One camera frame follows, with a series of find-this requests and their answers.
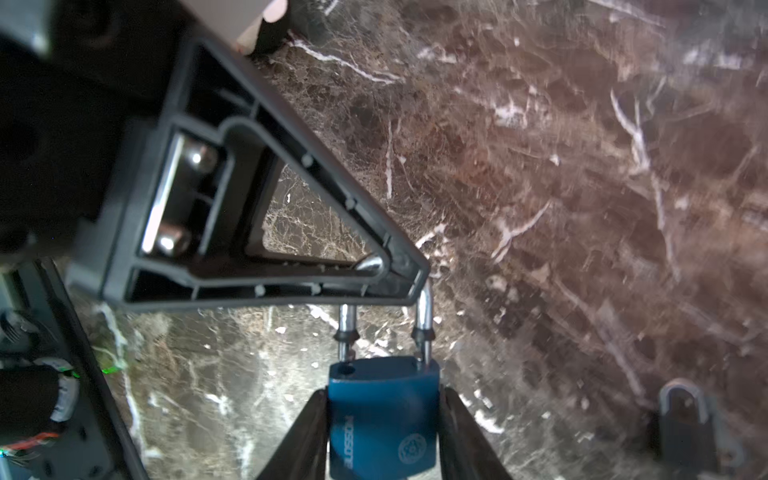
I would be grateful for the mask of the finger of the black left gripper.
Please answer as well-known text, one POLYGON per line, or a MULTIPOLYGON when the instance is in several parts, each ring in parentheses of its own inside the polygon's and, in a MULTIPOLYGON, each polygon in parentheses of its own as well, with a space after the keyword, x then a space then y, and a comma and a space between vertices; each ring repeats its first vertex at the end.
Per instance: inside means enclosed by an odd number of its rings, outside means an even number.
POLYGON ((67 283, 138 310, 318 302, 411 305, 423 254, 303 124, 234 116, 163 120, 129 154, 99 219, 82 227, 67 283), (293 170, 370 249, 344 261, 278 253, 263 223, 293 170))
POLYGON ((161 253, 195 282, 423 282, 430 267, 282 97, 208 32, 184 39, 161 116, 161 253), (355 230, 370 264, 269 251, 284 168, 355 230))

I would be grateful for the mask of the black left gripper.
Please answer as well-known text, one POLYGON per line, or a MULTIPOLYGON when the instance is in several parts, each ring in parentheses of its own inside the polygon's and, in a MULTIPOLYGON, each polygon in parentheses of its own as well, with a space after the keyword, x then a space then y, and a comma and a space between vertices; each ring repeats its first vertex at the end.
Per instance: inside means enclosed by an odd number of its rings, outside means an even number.
POLYGON ((99 216, 126 124, 155 117, 182 34, 178 1, 1 5, 1 260, 67 251, 99 216))

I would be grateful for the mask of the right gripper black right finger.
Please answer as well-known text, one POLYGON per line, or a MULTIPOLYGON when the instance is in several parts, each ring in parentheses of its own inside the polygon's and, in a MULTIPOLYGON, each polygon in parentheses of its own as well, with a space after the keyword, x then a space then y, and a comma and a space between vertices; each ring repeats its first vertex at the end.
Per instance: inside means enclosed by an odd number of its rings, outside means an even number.
POLYGON ((443 480, 512 480, 458 393, 447 386, 440 388, 438 440, 443 480))

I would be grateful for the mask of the blue padlock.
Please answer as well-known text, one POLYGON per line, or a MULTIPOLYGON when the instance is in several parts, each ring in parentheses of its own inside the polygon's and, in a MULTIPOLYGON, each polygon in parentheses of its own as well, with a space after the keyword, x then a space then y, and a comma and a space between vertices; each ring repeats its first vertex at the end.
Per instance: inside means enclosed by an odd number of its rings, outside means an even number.
POLYGON ((412 338, 417 356, 376 357, 331 366, 329 475, 408 479, 435 467, 441 368, 432 357, 433 292, 426 283, 412 338))

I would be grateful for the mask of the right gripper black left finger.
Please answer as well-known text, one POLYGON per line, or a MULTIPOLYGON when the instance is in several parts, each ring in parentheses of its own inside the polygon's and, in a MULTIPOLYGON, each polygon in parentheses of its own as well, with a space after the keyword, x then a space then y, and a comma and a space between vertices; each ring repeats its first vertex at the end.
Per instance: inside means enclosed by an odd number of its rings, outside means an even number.
POLYGON ((323 480, 329 439, 328 395, 316 390, 257 480, 323 480))

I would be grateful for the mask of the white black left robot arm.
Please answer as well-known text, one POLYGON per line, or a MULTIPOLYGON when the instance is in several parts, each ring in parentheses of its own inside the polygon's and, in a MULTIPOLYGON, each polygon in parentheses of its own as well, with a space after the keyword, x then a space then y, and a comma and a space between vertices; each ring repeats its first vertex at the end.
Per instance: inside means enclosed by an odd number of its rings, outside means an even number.
POLYGON ((67 290, 138 310, 414 305, 430 266, 287 102, 179 1, 1 5, 1 454, 42 479, 146 473, 67 290), (270 251, 292 169, 356 230, 350 262, 270 251))

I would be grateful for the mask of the black padlock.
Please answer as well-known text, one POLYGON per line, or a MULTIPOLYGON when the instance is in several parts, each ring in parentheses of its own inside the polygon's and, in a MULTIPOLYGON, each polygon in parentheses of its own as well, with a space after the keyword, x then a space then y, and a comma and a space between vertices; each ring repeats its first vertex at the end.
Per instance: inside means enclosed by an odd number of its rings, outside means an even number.
POLYGON ((728 479, 745 462, 717 403, 693 381, 676 378, 659 391, 659 453, 667 479, 728 479))

